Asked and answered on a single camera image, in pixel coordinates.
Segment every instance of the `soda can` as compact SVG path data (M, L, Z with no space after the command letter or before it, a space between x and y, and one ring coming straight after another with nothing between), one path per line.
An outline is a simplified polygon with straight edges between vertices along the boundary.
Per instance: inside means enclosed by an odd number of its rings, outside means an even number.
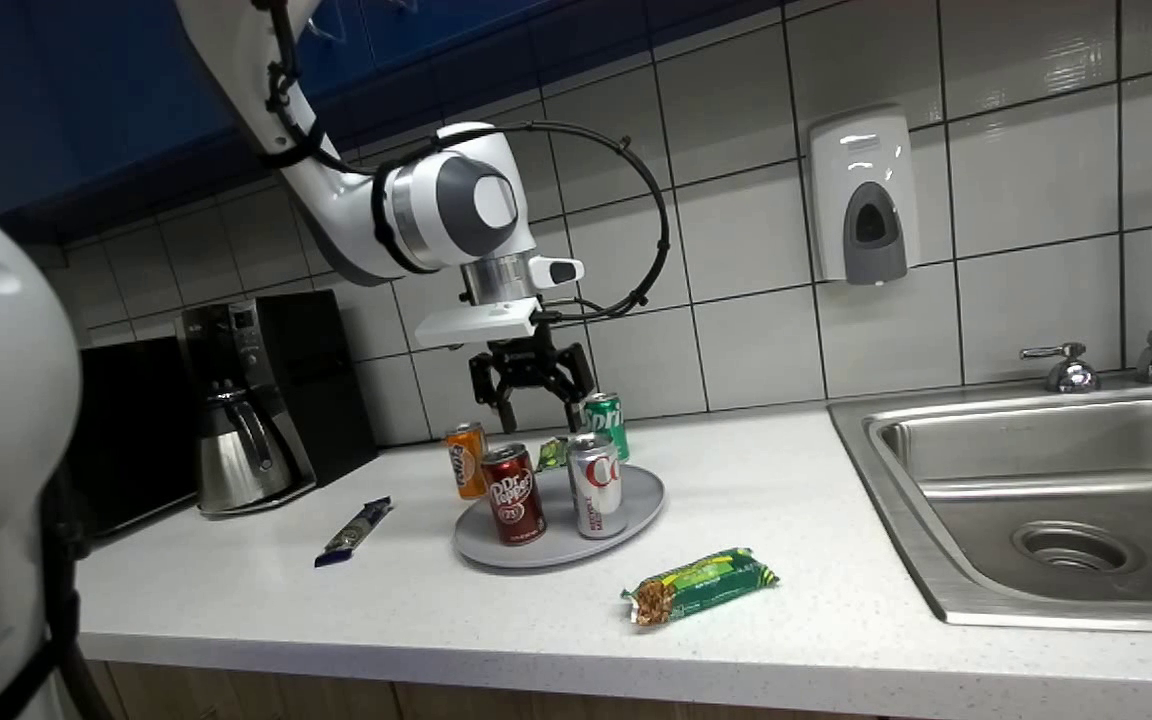
M490 470L483 470L483 454L490 454L490 431L483 423L457 423L450 434L450 459L451 459L451 479L457 479L457 497L462 499L476 499L490 491Z
M493 474L490 499L501 542L528 542L545 534L550 520L538 491L538 470L523 444L490 450L483 467Z
M583 423L592 431L599 431L617 446L619 459L630 459L630 431L623 431L623 419L619 419L619 395L592 391L592 395L583 395L579 407L583 407Z
M623 532L619 515L619 459L598 431L575 431L568 439L568 474L575 499L579 534L617 534Z

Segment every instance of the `kitchen appliance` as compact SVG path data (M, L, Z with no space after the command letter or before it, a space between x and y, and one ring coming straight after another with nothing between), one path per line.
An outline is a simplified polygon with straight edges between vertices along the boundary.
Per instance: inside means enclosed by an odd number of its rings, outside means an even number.
M51 474L66 538L91 552L200 497L205 401L177 335L85 346L85 395Z
M332 290L192 306L185 343L209 402L205 515L279 507L380 450Z

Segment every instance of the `red soda can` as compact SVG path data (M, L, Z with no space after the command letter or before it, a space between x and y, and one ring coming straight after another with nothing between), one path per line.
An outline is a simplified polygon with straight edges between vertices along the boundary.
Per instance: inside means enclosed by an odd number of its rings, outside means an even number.
M493 474L490 499L498 515L501 542L538 538L550 520L538 491L538 470L523 444L507 444L505 450L490 450L483 467Z

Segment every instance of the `green can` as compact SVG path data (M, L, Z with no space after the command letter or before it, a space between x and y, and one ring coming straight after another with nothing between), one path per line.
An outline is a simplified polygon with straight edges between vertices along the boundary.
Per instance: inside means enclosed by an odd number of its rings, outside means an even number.
M630 459L630 431L619 419L619 395L592 391L592 395L583 395L579 407L583 407L583 423L617 446L617 459Z

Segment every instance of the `green wrapper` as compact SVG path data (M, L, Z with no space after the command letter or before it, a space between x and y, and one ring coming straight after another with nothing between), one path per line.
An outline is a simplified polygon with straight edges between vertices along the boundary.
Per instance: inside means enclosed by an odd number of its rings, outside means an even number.
M779 575L749 548L730 548L650 575L623 601L636 629L660 629L775 582Z
M568 439L564 434L554 434L542 444L538 470L545 470L545 467L568 467Z

